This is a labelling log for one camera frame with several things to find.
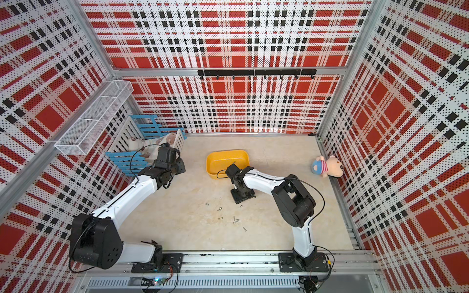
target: vent grille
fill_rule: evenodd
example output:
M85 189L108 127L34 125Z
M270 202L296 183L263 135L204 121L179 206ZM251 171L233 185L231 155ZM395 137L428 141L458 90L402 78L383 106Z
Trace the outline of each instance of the vent grille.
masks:
M135 277L93 277L88 285L92 288L125 288L139 286ZM173 288L171 279L163 286L150 288ZM298 276L187 276L179 277L177 288L298 288Z

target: toy crib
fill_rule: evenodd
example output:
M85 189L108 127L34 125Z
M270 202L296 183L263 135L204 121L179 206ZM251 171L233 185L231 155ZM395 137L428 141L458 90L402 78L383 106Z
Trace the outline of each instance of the toy crib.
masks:
M131 137L152 139L165 136L170 132L176 132L176 140L172 147L182 152L184 139L186 138L184 128L162 128L162 125L156 122L156 118L158 118L157 115L130 115L127 117L123 127L109 148L109 151L106 152L106 155L127 176L133 176L132 172L137 174L143 168L151 165L151 163L145 161L142 154L138 152L132 159L132 170L130 169L130 159L135 153L134 151L127 151L129 147L127 141Z

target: wire basket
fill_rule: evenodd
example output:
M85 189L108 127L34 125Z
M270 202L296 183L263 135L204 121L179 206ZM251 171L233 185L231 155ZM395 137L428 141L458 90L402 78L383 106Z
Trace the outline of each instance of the wire basket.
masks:
M112 117L133 92L129 81L114 80L56 142L65 155L87 155Z

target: perforated panel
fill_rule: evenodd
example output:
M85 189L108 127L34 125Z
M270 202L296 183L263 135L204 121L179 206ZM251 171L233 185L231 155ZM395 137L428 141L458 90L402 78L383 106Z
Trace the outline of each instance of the perforated panel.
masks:
M468 10L388 1L325 136L393 291L469 290Z
M338 75L125 78L145 114L197 132L316 132Z
M90 213L129 183L104 154L128 112L121 108L87 156L58 155L0 224L0 291L67 292L73 217ZM72 263L75 270L80 263Z
M63 1L0 4L0 189L108 78Z
M80 0L116 68L345 66L368 1Z

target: plush toy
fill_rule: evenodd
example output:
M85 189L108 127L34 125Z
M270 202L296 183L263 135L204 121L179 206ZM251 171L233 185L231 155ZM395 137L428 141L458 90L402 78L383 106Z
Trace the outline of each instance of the plush toy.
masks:
M322 177L327 175L341 177L344 174L344 167L335 156L330 156L327 161L324 160L323 156L320 156L311 164L311 171Z

